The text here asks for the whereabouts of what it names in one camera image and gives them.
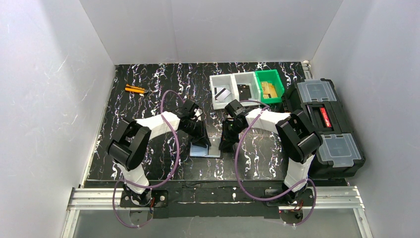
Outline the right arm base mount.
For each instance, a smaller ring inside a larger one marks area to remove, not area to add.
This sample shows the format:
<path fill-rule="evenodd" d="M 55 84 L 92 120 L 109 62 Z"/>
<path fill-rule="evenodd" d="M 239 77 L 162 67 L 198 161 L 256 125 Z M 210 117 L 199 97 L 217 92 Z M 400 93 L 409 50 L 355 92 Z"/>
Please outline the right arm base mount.
<path fill-rule="evenodd" d="M 280 207 L 280 219 L 284 225 L 297 227 L 306 222 L 314 212 L 317 192 L 312 188 L 303 189 L 297 193 L 289 192 L 287 195 L 266 201 L 267 207 Z"/>

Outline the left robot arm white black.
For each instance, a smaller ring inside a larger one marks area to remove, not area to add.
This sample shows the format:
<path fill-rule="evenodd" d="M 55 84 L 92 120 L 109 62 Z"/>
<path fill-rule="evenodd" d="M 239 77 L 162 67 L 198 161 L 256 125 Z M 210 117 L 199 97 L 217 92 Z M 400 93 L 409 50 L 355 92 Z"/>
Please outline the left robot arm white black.
<path fill-rule="evenodd" d="M 142 161 L 151 139 L 172 132 L 183 131 L 191 136 L 193 145 L 211 146 L 205 123 L 199 118 L 199 106 L 191 100 L 172 112 L 146 119 L 123 119 L 107 147 L 107 154 L 123 172 L 127 187 L 141 196 L 154 188 L 149 186 Z"/>

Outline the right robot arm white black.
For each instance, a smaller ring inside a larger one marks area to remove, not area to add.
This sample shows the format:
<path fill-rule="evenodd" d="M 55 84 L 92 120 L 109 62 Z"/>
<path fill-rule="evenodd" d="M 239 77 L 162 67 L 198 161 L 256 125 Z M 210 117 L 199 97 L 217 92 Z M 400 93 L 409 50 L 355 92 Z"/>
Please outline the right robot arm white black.
<path fill-rule="evenodd" d="M 227 104 L 225 111 L 228 118 L 222 123 L 222 136 L 218 148 L 222 152 L 231 151 L 234 144 L 242 143 L 243 138 L 239 135 L 245 135 L 251 128 L 276 133 L 289 159 L 288 169 L 282 184 L 283 192 L 266 200 L 275 200 L 283 196 L 296 199 L 306 190 L 309 168 L 323 140 L 302 110 L 278 113 L 271 112 L 268 108 L 268 105 L 263 108 L 246 108 L 238 100 Z"/>

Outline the black leather card holder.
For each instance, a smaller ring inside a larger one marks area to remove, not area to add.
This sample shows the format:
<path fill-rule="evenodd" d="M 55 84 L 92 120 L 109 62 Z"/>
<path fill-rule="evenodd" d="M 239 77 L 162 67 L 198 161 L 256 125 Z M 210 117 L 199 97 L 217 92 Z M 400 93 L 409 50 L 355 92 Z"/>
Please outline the black leather card holder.
<path fill-rule="evenodd" d="M 208 156 L 208 147 L 202 148 L 202 147 L 194 146 L 192 143 L 190 143 L 189 156 L 194 157 L 194 158 L 210 158 Z"/>

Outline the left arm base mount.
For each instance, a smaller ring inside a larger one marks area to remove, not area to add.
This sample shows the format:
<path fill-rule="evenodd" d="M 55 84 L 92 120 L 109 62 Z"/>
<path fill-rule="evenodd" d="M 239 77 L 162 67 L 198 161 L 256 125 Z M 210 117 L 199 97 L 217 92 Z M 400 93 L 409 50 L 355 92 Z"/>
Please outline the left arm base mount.
<path fill-rule="evenodd" d="M 128 209 L 133 225 L 140 225 L 139 215 L 146 215 L 147 222 L 154 217 L 155 208 L 168 206 L 167 190 L 146 189 L 138 195 L 130 189 L 124 189 L 119 203 L 120 208 Z"/>

